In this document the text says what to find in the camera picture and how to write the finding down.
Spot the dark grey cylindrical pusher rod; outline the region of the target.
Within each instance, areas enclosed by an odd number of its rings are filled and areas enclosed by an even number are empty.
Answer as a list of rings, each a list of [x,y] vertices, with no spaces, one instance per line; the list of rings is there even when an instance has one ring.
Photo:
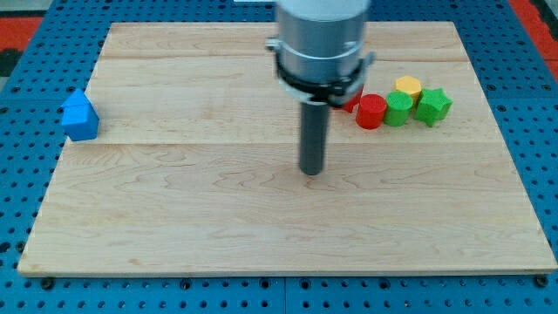
[[[323,171],[330,108],[301,104],[299,167],[307,175]]]

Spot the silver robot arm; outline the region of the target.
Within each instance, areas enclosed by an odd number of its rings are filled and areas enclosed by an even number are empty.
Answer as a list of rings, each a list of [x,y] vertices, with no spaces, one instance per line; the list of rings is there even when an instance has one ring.
[[[364,86],[372,52],[361,55],[370,0],[280,0],[278,34],[266,40],[276,77],[300,109],[299,168],[323,171],[329,116]]]

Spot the red block behind arm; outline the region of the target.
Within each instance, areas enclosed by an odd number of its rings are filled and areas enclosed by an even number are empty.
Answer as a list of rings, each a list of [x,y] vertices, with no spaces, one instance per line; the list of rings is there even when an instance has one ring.
[[[347,113],[353,113],[354,107],[359,103],[362,97],[363,89],[364,87],[361,85],[357,93],[344,104],[344,106],[342,107],[344,111],[346,111]]]

